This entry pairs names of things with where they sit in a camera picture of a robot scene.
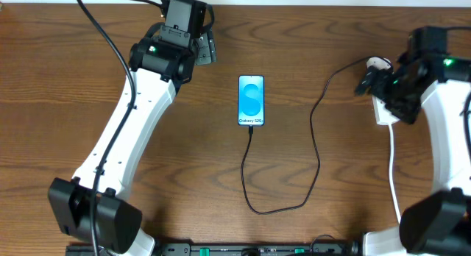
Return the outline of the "blue Galaxy smartphone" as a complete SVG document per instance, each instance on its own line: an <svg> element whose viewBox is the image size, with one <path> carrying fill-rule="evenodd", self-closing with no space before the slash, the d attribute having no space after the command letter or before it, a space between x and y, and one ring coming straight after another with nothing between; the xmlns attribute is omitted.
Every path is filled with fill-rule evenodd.
<svg viewBox="0 0 471 256"><path fill-rule="evenodd" d="M238 78L238 124L261 127L265 123L264 77L241 75Z"/></svg>

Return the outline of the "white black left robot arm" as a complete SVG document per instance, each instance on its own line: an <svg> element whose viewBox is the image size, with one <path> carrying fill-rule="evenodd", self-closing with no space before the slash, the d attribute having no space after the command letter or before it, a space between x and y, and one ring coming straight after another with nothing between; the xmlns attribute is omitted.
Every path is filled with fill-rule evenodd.
<svg viewBox="0 0 471 256"><path fill-rule="evenodd" d="M156 241L128 203L133 177L162 115L197 65L216 61L212 26L152 25L130 51L126 83L98 142L71 179L54 178L48 200L60 231L86 255L151 255Z"/></svg>

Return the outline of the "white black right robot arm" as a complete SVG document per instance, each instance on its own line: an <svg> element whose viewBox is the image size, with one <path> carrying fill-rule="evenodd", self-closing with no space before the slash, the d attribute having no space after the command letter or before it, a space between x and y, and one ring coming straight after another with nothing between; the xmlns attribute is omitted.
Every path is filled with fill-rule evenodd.
<svg viewBox="0 0 471 256"><path fill-rule="evenodd" d="M378 124L413 124L425 113L433 185L397 214L396 227L365 234L363 255L469 255L470 61L429 52L406 57L396 71L380 57L366 66L355 92L373 96Z"/></svg>

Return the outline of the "white power strip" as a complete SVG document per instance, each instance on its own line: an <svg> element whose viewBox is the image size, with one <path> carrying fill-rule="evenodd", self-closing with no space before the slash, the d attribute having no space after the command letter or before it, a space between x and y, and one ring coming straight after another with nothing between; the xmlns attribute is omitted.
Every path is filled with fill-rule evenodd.
<svg viewBox="0 0 471 256"><path fill-rule="evenodd" d="M366 62L367 68L375 67L378 69L389 69L392 67L389 60L381 59L379 57L371 57ZM385 108L385 103L376 96L372 97L372 103L375 111L375 119L378 125L388 126L395 124L399 121L397 117Z"/></svg>

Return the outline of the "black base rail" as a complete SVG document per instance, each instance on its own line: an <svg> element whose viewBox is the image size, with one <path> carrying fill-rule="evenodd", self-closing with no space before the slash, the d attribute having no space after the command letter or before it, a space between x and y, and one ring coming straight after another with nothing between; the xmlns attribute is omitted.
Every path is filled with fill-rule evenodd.
<svg viewBox="0 0 471 256"><path fill-rule="evenodd" d="M280 245L280 244L244 244L244 245L210 245L188 243L167 243L157 245L151 256L282 256L282 255L338 255L361 256L363 254L358 242L345 243L334 240L316 241L314 245Z"/></svg>

